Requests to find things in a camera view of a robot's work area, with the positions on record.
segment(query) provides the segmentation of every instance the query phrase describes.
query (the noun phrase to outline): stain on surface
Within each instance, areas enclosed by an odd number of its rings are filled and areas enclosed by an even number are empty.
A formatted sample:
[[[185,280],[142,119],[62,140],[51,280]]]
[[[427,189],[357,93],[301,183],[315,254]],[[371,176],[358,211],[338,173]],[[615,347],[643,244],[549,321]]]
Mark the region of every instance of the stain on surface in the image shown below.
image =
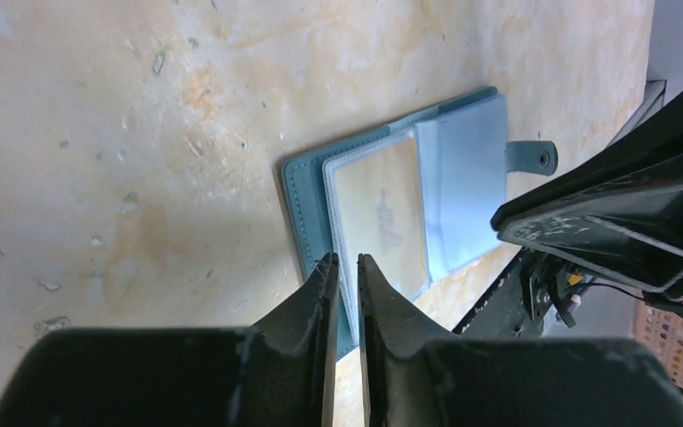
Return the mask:
[[[40,341],[46,335],[54,331],[59,331],[61,329],[67,329],[72,326],[72,323],[65,316],[60,316],[57,318],[51,318],[43,322],[38,322],[33,325],[33,329],[36,331],[36,341]]]
[[[133,131],[137,128],[137,120],[132,112],[128,112],[122,116],[122,129],[126,131]]]
[[[56,292],[61,289],[61,285],[56,282],[49,282],[47,280],[38,280],[37,284],[43,286],[48,292]]]
[[[187,139],[187,147],[190,151],[192,151],[192,154],[194,154],[195,157],[202,157],[204,154],[203,148],[200,147],[200,145],[197,144],[197,142],[193,142]]]
[[[212,85],[211,73],[208,68],[198,68],[189,74],[189,81],[182,88],[182,99],[185,105],[192,109],[202,111],[202,118],[213,116],[216,107],[213,105],[213,96],[221,93],[220,87]]]
[[[161,52],[158,55],[156,55],[156,58],[153,60],[153,74],[156,76],[161,75],[161,68],[164,67],[164,60],[166,59],[166,55]]]
[[[125,196],[124,203],[122,204],[122,214],[130,213],[137,207],[137,202],[140,201],[140,196],[138,196],[137,191],[132,191]]]
[[[176,249],[168,237],[168,209],[165,204],[154,204],[144,209],[140,218],[117,215],[115,244],[105,263],[106,277],[102,283],[103,301],[114,309],[128,293],[133,293],[136,265],[140,262],[155,266],[156,274],[165,274],[169,267],[167,255]]]

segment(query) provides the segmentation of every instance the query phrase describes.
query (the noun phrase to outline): card holder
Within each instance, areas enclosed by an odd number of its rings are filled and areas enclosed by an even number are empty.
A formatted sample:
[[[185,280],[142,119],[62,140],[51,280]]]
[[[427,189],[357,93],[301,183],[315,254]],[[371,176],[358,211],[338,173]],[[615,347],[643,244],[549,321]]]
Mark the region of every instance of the card holder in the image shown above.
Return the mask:
[[[474,93],[459,96],[449,101],[442,102],[438,105],[422,109],[414,112],[408,116],[400,118],[387,125],[379,126],[371,131],[361,133],[340,141],[335,141],[331,144],[318,147],[295,156],[288,158],[281,166],[279,174],[280,181],[283,186],[285,205],[287,208],[289,222],[292,226],[294,240],[297,245],[299,260],[301,264],[302,273],[307,279],[310,273],[316,267],[316,260],[320,260],[324,254],[334,251],[332,226],[329,219],[329,207],[326,199],[326,188],[324,179],[323,164],[326,160],[348,153],[354,149],[360,149],[368,144],[375,144],[383,138],[387,138],[392,134],[411,132],[413,129],[416,132],[416,137],[420,141],[419,147],[425,147],[430,144],[438,144],[439,132],[438,124],[433,123],[439,117],[445,117],[454,112],[461,111],[464,107],[472,105],[476,102],[487,100],[498,93],[495,87],[487,87]],[[433,139],[427,140],[426,133],[431,129],[436,132],[431,132]],[[420,149],[419,148],[419,162],[422,170],[432,169],[434,166],[438,168],[438,160],[442,157],[439,150]],[[539,163],[536,159],[542,158],[543,162]],[[432,162],[431,166],[426,165],[426,162]],[[551,176],[557,169],[558,153],[556,147],[549,141],[513,141],[506,144],[506,172],[525,172],[537,173],[541,175]],[[445,194],[450,193],[449,189],[458,190],[458,187],[450,187],[449,182],[457,183],[458,181],[450,179],[448,176],[443,176],[434,182],[447,182]],[[435,185],[431,181],[424,182],[426,187]],[[450,212],[449,206],[441,209],[441,196],[435,197],[436,202],[426,197],[429,195],[440,195],[439,191],[423,191],[423,217],[437,218],[441,211]],[[436,207],[435,213],[426,212],[425,209]],[[440,221],[427,221],[425,223],[426,233],[426,256],[428,259],[428,283],[437,281],[444,274],[449,271],[458,270],[455,267],[458,263],[450,258],[446,258],[446,253],[449,252],[447,248],[451,243],[439,240],[438,236],[443,235],[444,230],[450,230],[447,225],[446,228],[438,227]],[[337,359],[340,359],[349,351],[355,348],[356,342],[353,340],[350,321],[352,324],[358,322],[357,314],[357,299],[350,299],[344,296],[340,287],[341,299],[344,302],[339,308],[339,321],[337,331]],[[420,293],[412,295],[411,298],[416,298]],[[352,309],[353,302],[354,310],[351,315],[347,313],[346,308]]]
[[[358,254],[371,254],[387,280],[414,300],[499,245],[490,219],[506,195],[507,125],[506,100],[495,94],[324,162],[355,342]]]

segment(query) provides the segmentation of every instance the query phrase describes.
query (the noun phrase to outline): marble surface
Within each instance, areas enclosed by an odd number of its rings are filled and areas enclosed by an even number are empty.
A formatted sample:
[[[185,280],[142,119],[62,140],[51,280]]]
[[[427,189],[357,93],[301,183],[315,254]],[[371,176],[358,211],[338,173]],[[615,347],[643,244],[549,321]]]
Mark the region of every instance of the marble surface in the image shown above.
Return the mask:
[[[638,106],[653,0],[0,0],[0,392],[46,321],[253,323],[300,283],[277,162],[495,85],[559,174]],[[509,180],[509,197],[543,183]],[[513,255],[417,302],[450,327]],[[334,422],[362,425],[359,355]]]

